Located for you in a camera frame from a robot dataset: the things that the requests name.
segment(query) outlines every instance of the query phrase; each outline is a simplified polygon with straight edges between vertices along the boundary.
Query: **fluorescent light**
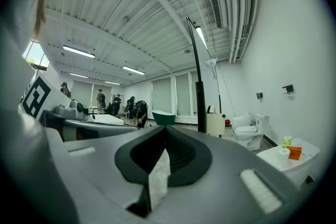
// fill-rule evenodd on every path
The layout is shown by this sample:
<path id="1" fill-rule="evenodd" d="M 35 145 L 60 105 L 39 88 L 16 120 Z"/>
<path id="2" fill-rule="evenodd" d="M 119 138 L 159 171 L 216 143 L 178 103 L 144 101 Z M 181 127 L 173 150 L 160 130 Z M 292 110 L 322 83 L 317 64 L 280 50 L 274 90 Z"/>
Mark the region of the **fluorescent light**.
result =
<path id="1" fill-rule="evenodd" d="M 205 48 L 208 49 L 208 47 L 207 47 L 207 45 L 206 45 L 206 43 L 205 43 L 205 39 L 204 39 L 204 36 L 203 36 L 201 27 L 200 27 L 200 26 L 197 26 L 197 27 L 196 27 L 196 31 L 198 32 L 199 37 L 200 37 L 201 40 L 203 41 Z"/>
<path id="2" fill-rule="evenodd" d="M 75 74 L 75 73 L 70 73 L 71 75 L 74 75 L 74 76 L 78 76 L 78 77 L 81 77 L 81 78 L 88 78 L 87 76 L 83 76 L 83 75 L 78 75 L 78 74 Z"/>
<path id="3" fill-rule="evenodd" d="M 115 84 L 115 85 L 120 85 L 120 83 L 115 83 L 115 82 L 111 82 L 111 81 L 104 81 L 106 83 L 110 83 L 110 84 Z"/>
<path id="4" fill-rule="evenodd" d="M 144 73 L 144 72 L 137 71 L 137 70 L 135 70 L 135 69 L 133 69 L 133 68 L 130 68 L 130 67 L 123 67 L 123 69 L 129 70 L 129 71 L 132 71 L 132 72 L 134 72 L 134 73 L 138 73 L 138 74 L 140 74 L 140 75 L 145 75 L 145 73 Z"/>
<path id="5" fill-rule="evenodd" d="M 78 49 L 74 49 L 74 48 L 71 48 L 71 47 L 68 47 L 68 46 L 63 46 L 63 49 L 64 50 L 68 50 L 68 51 L 72 51 L 76 54 L 80 54 L 80 55 L 84 55 L 86 57 L 90 57 L 90 58 L 94 58 L 94 54 L 91 54 L 89 52 L 86 52 L 86 51 L 82 51 L 82 50 L 78 50 Z"/>

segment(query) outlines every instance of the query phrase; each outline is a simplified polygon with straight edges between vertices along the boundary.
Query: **white toilet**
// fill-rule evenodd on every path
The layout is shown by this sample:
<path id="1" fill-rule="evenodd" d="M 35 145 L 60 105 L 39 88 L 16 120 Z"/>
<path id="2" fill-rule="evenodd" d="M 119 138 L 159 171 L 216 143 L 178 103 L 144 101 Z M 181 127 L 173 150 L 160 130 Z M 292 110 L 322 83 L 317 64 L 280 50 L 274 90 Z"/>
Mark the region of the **white toilet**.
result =
<path id="1" fill-rule="evenodd" d="M 243 116 L 232 118 L 232 129 L 235 132 L 236 142 L 251 151 L 260 149 L 260 142 L 263 135 L 269 129 L 269 116 L 264 114 L 256 115 L 256 126 L 250 126 L 251 116 L 249 113 Z"/>
<path id="2" fill-rule="evenodd" d="M 315 147 L 300 138 L 293 139 L 291 145 L 302 146 L 302 153 L 298 160 L 288 159 L 287 162 L 279 160 L 279 150 L 282 149 L 282 145 L 262 151 L 258 153 L 257 156 L 283 172 L 298 188 L 301 188 L 308 177 L 310 167 L 317 159 L 320 150 L 318 147 Z"/>

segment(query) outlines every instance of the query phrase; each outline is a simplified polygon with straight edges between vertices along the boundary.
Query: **white ceiling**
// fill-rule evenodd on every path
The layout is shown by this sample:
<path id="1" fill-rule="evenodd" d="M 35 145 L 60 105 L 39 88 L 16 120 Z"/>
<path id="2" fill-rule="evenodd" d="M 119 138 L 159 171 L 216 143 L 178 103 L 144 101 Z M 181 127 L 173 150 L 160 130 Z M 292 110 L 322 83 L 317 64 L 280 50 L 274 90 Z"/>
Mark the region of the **white ceiling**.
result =
<path id="1" fill-rule="evenodd" d="M 39 41 L 64 73 L 126 86 L 195 66 L 194 54 L 184 53 L 192 50 L 186 16 L 201 26 L 212 57 L 229 55 L 228 29 L 216 28 L 209 0 L 46 0 L 45 12 Z M 63 45 L 96 57 L 64 51 Z M 130 76 L 124 65 L 146 76 Z"/>

